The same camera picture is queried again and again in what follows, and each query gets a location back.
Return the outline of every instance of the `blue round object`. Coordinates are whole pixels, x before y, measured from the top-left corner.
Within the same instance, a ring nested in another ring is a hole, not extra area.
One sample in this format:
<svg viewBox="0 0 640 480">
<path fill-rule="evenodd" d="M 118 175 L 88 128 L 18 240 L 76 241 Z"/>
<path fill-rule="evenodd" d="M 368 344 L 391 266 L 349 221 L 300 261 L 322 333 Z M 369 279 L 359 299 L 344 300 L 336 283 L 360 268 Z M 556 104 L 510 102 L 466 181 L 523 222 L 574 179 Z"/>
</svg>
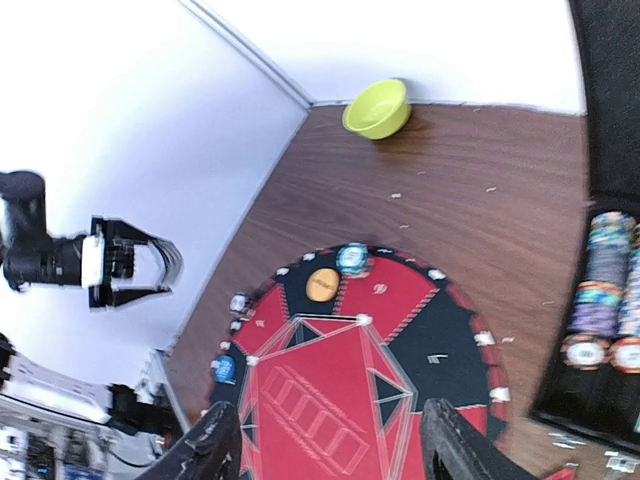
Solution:
<svg viewBox="0 0 640 480">
<path fill-rule="evenodd" d="M 222 355 L 217 359 L 215 368 L 216 382 L 235 384 L 236 364 L 229 355 Z"/>
<path fill-rule="evenodd" d="M 349 243 L 340 249 L 336 266 L 343 275 L 358 276 L 367 269 L 369 252 L 362 243 Z"/>
</svg>

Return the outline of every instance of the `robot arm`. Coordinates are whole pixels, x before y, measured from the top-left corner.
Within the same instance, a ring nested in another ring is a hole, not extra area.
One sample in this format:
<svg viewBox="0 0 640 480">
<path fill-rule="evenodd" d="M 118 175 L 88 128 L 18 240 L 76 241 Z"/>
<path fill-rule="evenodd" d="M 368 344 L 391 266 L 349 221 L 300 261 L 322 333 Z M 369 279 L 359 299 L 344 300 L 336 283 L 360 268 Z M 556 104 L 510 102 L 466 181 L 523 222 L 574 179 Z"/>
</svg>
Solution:
<svg viewBox="0 0 640 480">
<path fill-rule="evenodd" d="M 119 219 L 93 217 L 91 231 L 74 238 L 47 232 L 45 182 L 33 172 L 0 173 L 0 266 L 12 290 L 31 283 L 89 290 L 89 307 L 118 307 L 170 293 L 182 270 L 182 257 L 168 240 Z M 113 280 L 134 275 L 135 247 L 153 248 L 164 272 L 155 286 L 117 289 Z"/>
</svg>

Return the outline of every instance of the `bowl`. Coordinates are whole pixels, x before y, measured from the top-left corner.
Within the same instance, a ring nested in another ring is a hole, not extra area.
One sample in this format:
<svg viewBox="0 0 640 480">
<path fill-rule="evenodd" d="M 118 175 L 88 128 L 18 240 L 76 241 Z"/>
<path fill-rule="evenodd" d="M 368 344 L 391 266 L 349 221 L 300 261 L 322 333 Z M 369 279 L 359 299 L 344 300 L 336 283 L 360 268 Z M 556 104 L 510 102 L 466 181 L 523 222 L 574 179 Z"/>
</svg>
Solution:
<svg viewBox="0 0 640 480">
<path fill-rule="evenodd" d="M 380 140 L 400 130 L 410 114 L 406 85 L 401 80 L 383 80 L 367 88 L 344 110 L 342 124 L 350 132 Z"/>
</svg>

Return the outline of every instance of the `dartboard number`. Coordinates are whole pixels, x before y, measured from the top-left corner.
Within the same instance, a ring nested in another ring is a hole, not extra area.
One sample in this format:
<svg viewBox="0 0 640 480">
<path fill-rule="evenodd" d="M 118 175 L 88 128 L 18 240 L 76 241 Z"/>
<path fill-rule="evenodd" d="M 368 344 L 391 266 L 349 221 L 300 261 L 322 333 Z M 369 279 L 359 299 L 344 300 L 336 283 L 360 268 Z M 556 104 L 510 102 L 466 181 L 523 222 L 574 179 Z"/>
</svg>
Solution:
<svg viewBox="0 0 640 480">
<path fill-rule="evenodd" d="M 373 286 L 374 295 L 382 295 L 386 291 L 387 291 L 387 286 L 384 283 L 376 283 Z"/>
</svg>

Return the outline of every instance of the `white panel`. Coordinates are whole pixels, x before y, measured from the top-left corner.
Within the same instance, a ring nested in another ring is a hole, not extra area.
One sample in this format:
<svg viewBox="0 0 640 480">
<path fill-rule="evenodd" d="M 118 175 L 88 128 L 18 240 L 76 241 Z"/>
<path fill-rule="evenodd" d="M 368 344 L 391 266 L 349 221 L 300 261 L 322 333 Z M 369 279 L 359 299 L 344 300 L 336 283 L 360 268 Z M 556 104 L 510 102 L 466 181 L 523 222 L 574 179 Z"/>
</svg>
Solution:
<svg viewBox="0 0 640 480">
<path fill-rule="evenodd" d="M 92 214 L 170 239 L 173 296 L 90 313 L 86 290 L 0 279 L 0 331 L 35 362 L 132 383 L 164 348 L 306 112 L 177 0 L 2 2 L 0 170 L 47 181 L 49 229 Z"/>
<path fill-rule="evenodd" d="M 322 102 L 400 77 L 421 101 L 584 110 L 564 0 L 197 1 Z"/>
</svg>

